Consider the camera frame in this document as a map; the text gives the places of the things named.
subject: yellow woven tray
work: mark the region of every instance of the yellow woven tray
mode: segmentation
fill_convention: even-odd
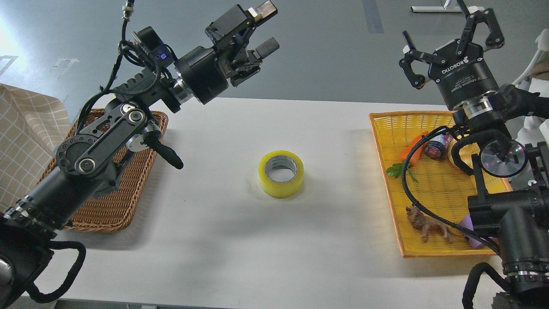
[[[404,257],[424,256],[486,256],[494,253],[487,248],[471,249],[462,236],[455,236],[449,244],[439,231],[431,231],[429,241],[424,243],[421,231],[414,230],[406,217],[406,207],[410,201],[402,188],[400,178],[388,177],[385,170],[397,163],[400,153],[423,131],[432,131],[441,126],[454,125],[452,112],[390,112],[369,115],[379,163],[383,170],[383,179],[389,198],[389,205]],[[476,195],[476,189],[465,173],[453,166],[444,156],[433,160],[422,154],[418,164],[413,167],[414,176],[419,183],[408,177],[408,186],[414,196],[428,209],[452,222],[459,223],[467,214],[467,197]],[[486,188],[490,193],[511,191],[506,179],[494,178],[484,174]]]
[[[93,109],[86,121],[86,125],[95,121],[104,114],[104,109]],[[168,117],[163,112],[153,111],[159,123],[162,134],[166,131]],[[76,123],[72,126],[67,137],[75,134]],[[114,157],[118,162],[126,151],[124,146]],[[125,229],[133,219],[137,202],[143,191],[145,181],[149,177],[150,169],[153,167],[156,152],[147,149],[137,152],[130,162],[120,180],[120,190],[102,196],[94,200],[88,200],[82,208],[73,216],[72,227],[69,230],[92,231],[92,232],[114,232]],[[51,160],[42,174],[40,181],[44,179],[55,167],[55,160]]]

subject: brown toy animal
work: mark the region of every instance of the brown toy animal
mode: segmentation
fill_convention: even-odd
[[[453,243],[453,237],[459,236],[448,229],[448,226],[435,218],[425,216],[416,206],[406,207],[408,221],[412,223],[412,227],[416,230],[421,230],[423,242],[429,241],[429,230],[439,227],[444,233],[444,239],[448,239],[449,243]]]

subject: packing tape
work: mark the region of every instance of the packing tape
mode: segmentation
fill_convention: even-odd
[[[284,182],[269,178],[274,169],[289,169],[294,176]],[[265,193],[276,198],[285,198],[296,194],[303,183],[303,162],[295,154],[286,150],[276,150],[263,156],[259,162],[259,183]]]

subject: checkered cloth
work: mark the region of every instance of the checkered cloth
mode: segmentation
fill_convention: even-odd
[[[69,129],[58,99],[0,84],[0,212],[34,188]]]

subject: toy carrot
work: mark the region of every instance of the toy carrot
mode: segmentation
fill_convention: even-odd
[[[426,136],[427,133],[429,133],[429,131],[424,131],[423,133],[419,134],[413,141],[412,143],[408,146],[408,148],[406,148],[401,154],[400,154],[400,158],[399,158],[399,162],[402,162],[406,159],[406,157],[408,156],[408,154],[410,153],[410,150],[412,150],[412,148],[417,144],[417,142],[419,142],[419,140]],[[425,144],[421,145],[421,147],[416,150],[416,152],[412,155],[412,158],[410,159],[410,166],[413,167],[414,165],[417,164],[417,162],[419,161],[419,156],[421,155],[421,153],[423,152],[423,147],[425,146]]]
[[[393,164],[393,166],[389,167],[386,171],[387,175],[389,176],[392,176],[394,178],[398,178],[400,177],[400,175],[402,174],[402,166],[404,164],[404,161],[406,160],[406,157],[408,156],[408,154],[410,153],[410,151],[412,150],[412,148],[417,144],[417,142],[419,142],[419,140],[427,135],[427,133],[429,133],[429,131],[424,131],[423,133],[419,134],[411,143],[410,145],[400,154],[400,163],[395,163]],[[412,170],[410,170],[411,167],[413,167],[414,165],[417,164],[417,162],[419,161],[419,157],[421,156],[421,153],[423,152],[423,146],[422,145],[418,150],[416,150],[416,152],[412,155],[412,158],[410,158],[410,162],[408,163],[408,167],[406,168],[406,170],[408,171],[408,174],[410,175],[410,178],[412,178],[412,181],[417,183],[417,179],[414,177],[414,175],[412,174]]]

